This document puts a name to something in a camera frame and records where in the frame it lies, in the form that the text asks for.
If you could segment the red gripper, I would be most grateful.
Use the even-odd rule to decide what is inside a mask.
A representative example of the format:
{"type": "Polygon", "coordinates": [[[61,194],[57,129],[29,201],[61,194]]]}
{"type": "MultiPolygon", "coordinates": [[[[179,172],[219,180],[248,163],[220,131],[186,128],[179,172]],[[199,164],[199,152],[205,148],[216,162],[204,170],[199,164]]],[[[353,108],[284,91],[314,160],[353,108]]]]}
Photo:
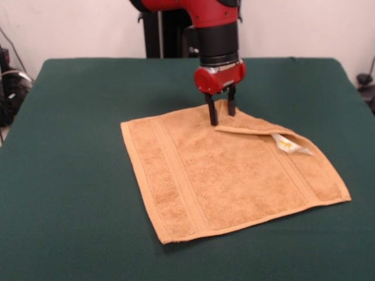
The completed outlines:
{"type": "Polygon", "coordinates": [[[219,67],[199,67],[194,73],[196,87],[205,95],[209,108],[210,123],[218,125],[217,111],[212,95],[218,94],[229,87],[228,90],[228,114],[236,115],[236,84],[241,82],[246,75],[246,64],[243,60],[219,67]]]}

